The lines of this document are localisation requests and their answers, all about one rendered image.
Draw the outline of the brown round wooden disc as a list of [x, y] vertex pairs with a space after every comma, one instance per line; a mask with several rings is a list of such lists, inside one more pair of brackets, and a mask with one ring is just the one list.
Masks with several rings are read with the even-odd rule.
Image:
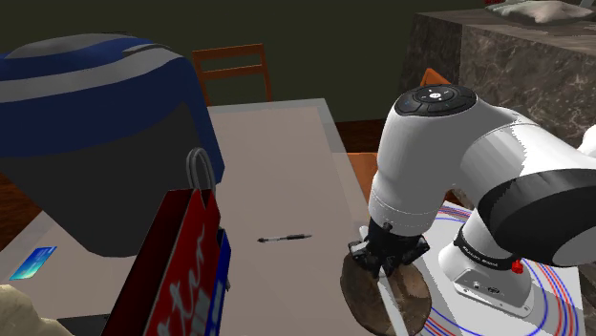
[[378, 288], [378, 279], [361, 268], [350, 255], [345, 256], [340, 286], [356, 322], [375, 336], [415, 336], [430, 315], [432, 298], [428, 285], [414, 264], [400, 265], [388, 282], [407, 332], [394, 331]]

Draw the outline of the orange wooden chair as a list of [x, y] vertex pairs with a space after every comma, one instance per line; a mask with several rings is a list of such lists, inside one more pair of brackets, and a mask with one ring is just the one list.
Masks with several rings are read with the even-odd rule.
[[348, 158], [365, 200], [369, 200], [373, 176], [377, 171], [377, 148], [384, 120], [336, 123]]

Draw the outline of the black pen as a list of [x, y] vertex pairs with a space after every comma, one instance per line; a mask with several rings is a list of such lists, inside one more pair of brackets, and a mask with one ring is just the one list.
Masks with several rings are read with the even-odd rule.
[[286, 235], [281, 237], [270, 237], [270, 238], [259, 238], [257, 242], [266, 243], [266, 242], [279, 242], [279, 241], [292, 241], [292, 240], [302, 240], [311, 238], [311, 234], [292, 234]]

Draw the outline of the grey table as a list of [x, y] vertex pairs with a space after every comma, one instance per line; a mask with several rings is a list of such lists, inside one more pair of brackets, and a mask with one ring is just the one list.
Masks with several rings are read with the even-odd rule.
[[[322, 99], [213, 107], [225, 161], [217, 202], [231, 243], [222, 336], [371, 336], [340, 288], [347, 245], [368, 221], [350, 160]], [[302, 240], [259, 238], [311, 234]], [[132, 258], [86, 251], [46, 214], [0, 251], [0, 284], [38, 246], [56, 246], [15, 287], [46, 318], [109, 312]]]

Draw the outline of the white patterned robot stand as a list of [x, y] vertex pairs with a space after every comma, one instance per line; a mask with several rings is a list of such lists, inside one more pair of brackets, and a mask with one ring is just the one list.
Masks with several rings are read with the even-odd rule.
[[532, 312], [520, 318], [457, 292], [438, 263], [472, 211], [444, 202], [424, 237], [430, 251], [414, 261], [426, 281], [433, 306], [416, 336], [586, 336], [578, 269], [557, 268], [523, 260], [531, 277]]

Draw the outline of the red paper shopping bag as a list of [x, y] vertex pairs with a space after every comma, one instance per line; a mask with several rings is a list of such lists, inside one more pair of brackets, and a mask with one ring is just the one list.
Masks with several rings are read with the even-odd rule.
[[101, 336], [219, 336], [231, 249], [208, 154], [164, 196]]

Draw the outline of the dark marble counter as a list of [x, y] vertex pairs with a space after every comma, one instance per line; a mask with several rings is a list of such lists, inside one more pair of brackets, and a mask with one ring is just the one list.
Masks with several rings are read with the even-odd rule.
[[487, 10], [417, 13], [397, 90], [418, 86], [427, 69], [572, 146], [596, 124], [596, 19], [527, 27]]

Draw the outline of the brown wooden chair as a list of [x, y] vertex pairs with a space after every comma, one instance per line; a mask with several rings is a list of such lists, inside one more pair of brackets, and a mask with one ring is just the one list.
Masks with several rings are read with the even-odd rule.
[[[202, 68], [202, 62], [205, 60], [223, 59], [248, 55], [258, 55], [259, 63], [254, 65], [211, 71], [205, 71]], [[272, 101], [271, 82], [268, 71], [268, 65], [266, 62], [265, 46], [263, 43], [197, 50], [192, 52], [192, 60], [197, 78], [201, 85], [203, 100], [207, 106], [211, 106], [209, 94], [206, 90], [207, 81], [236, 76], [246, 76], [252, 74], [261, 74], [263, 76], [266, 90], [266, 100]]]

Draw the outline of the blue and grey backpack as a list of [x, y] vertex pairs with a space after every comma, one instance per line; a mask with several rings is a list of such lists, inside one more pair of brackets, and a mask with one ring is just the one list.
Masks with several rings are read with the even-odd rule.
[[195, 69], [166, 46], [83, 33], [0, 53], [0, 173], [91, 253], [136, 255], [198, 147], [221, 179]]

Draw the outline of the blue card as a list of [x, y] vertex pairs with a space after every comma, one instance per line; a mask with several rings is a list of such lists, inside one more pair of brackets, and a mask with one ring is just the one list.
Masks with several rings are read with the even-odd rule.
[[55, 251], [56, 246], [42, 246], [35, 248], [29, 257], [10, 276], [10, 281], [18, 281], [32, 278], [43, 266], [45, 261]]

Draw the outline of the beige lumpy object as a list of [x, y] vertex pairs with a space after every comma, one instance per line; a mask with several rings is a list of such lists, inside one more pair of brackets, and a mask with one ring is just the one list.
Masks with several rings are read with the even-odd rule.
[[74, 336], [57, 320], [38, 316], [29, 296], [0, 284], [0, 336]]

